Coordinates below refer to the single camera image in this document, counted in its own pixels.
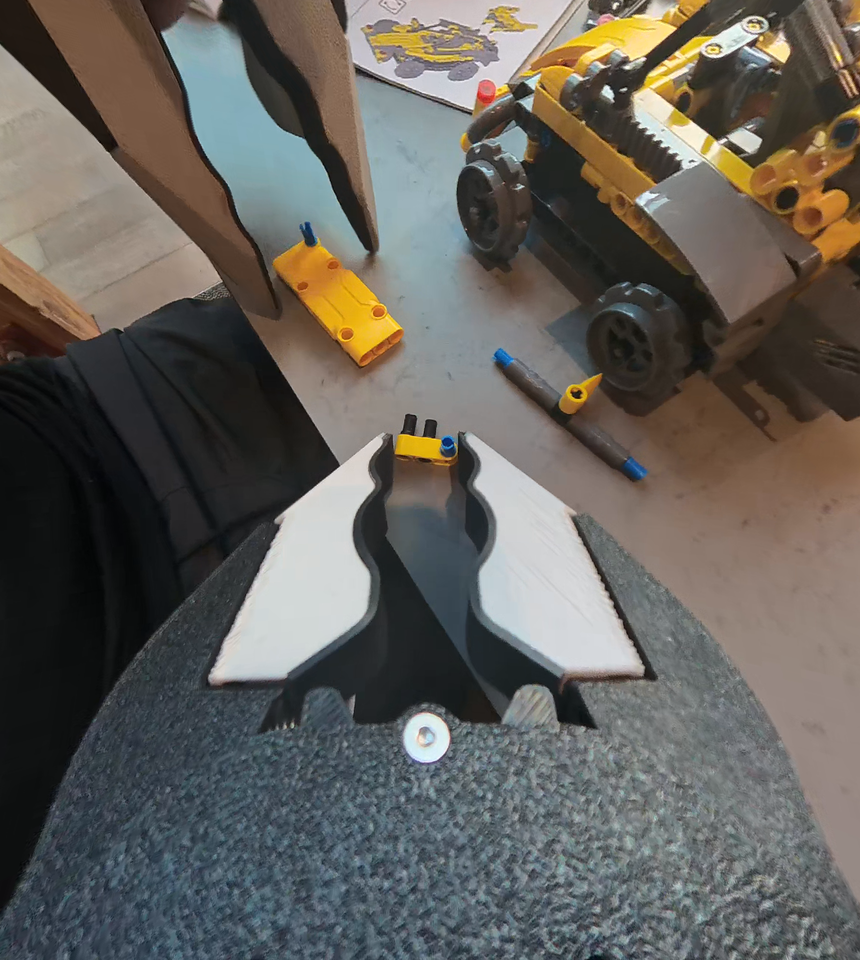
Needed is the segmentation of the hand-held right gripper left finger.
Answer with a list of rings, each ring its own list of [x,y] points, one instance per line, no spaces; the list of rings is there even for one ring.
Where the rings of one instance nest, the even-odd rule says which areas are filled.
[[[211,687],[353,687],[379,646],[392,436],[377,435],[276,518],[268,551],[220,643]]]

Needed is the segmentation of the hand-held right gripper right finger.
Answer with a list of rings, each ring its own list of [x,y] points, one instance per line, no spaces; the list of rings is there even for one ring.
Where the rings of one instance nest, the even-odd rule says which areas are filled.
[[[465,530],[476,549],[471,665],[492,685],[643,678],[575,511],[476,434],[459,440]]]

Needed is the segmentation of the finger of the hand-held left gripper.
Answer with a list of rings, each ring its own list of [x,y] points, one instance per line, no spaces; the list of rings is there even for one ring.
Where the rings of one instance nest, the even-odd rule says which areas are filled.
[[[345,2],[227,1],[244,69],[264,111],[302,138],[364,249],[379,249],[376,202]]]
[[[279,310],[266,260],[199,144],[143,2],[0,1],[0,44],[202,251],[244,311]]]

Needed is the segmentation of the small yellow pin connector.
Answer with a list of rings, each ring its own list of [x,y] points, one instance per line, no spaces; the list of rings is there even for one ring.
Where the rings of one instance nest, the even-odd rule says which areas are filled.
[[[416,414],[404,415],[403,424],[394,445],[394,456],[397,459],[447,467],[457,462],[458,455],[450,460],[439,455],[440,440],[446,435],[441,437],[437,435],[438,426],[435,419],[427,417],[421,430],[418,430],[418,426]]]

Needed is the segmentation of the yellow rectangular brick block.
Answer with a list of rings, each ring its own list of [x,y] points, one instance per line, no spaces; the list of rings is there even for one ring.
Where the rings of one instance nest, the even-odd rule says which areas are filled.
[[[388,307],[352,270],[321,244],[310,222],[299,225],[301,241],[272,267],[321,328],[359,368],[401,342],[404,330]]]

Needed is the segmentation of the grey desk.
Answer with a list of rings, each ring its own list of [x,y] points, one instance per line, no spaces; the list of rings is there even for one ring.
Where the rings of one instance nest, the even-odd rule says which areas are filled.
[[[329,448],[344,460],[406,413],[469,430],[600,522],[724,646],[771,714],[860,901],[860,419],[766,436],[714,385],[689,381],[657,413],[606,397],[590,419],[648,469],[604,466],[496,372],[495,349],[559,389],[588,369],[581,287],[532,238],[508,270],[474,258],[457,214],[459,113],[357,80],[378,211],[368,257],[301,139],[262,109],[236,35],[184,17],[164,35],[196,133],[246,229],[272,260],[310,221],[387,304],[403,342],[357,368],[278,284],[254,324]]]

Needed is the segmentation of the building instruction booklet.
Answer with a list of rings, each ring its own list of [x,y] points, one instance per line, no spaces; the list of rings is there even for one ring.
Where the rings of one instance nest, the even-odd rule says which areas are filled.
[[[471,113],[479,83],[518,79],[586,8],[580,1],[354,1],[357,69]]]

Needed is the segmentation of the grey axle with yellow cam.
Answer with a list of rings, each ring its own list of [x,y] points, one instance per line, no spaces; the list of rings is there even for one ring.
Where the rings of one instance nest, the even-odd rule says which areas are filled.
[[[580,414],[600,386],[601,374],[572,383],[559,392],[530,366],[501,348],[495,350],[493,360],[510,383],[608,467],[632,482],[648,476],[647,469],[615,438]]]

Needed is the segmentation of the person's black clothing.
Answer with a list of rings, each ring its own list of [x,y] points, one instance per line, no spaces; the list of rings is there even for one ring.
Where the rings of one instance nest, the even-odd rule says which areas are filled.
[[[0,912],[125,668],[335,466],[228,296],[0,366]]]

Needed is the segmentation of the yellow grey toy brick vehicle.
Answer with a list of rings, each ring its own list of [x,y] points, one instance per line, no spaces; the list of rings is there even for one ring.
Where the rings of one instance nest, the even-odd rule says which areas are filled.
[[[594,267],[586,348],[630,414],[696,374],[860,418],[860,2],[591,11],[461,138],[472,246],[508,263],[536,216]]]

